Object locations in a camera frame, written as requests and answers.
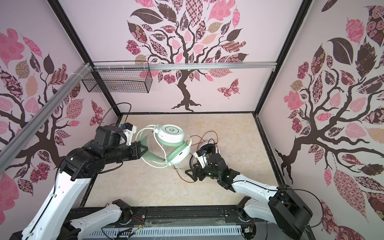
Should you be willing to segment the mint green white headphones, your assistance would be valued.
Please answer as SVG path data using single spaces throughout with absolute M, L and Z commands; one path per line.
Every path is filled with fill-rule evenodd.
M 148 150 L 141 160 L 155 169 L 176 167 L 191 153 L 192 139 L 178 126 L 148 125 L 138 131 L 135 140 L 140 142 L 142 147 L 147 147 L 150 136 L 160 147 L 163 156 L 157 156 Z

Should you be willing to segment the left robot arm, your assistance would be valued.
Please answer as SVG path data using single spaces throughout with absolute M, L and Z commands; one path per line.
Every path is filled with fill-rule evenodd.
M 132 142 L 136 126 L 98 127 L 94 140 L 72 150 L 58 168 L 54 187 L 30 224 L 11 235 L 12 240 L 82 240 L 109 224 L 131 221 L 131 206 L 116 200 L 108 207 L 85 217 L 68 220 L 79 195 L 107 164 L 138 160 L 148 150 Z

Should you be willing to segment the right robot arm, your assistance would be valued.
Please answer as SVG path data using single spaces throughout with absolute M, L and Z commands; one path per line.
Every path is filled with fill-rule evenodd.
M 276 224 L 293 240 L 299 240 L 309 227 L 313 212 L 297 194 L 298 189 L 286 184 L 271 186 L 252 180 L 230 169 L 220 154 L 195 153 L 195 158 L 198 162 L 185 171 L 193 181 L 211 178 L 225 190 L 245 195 L 239 205 L 242 221 L 260 219 Z

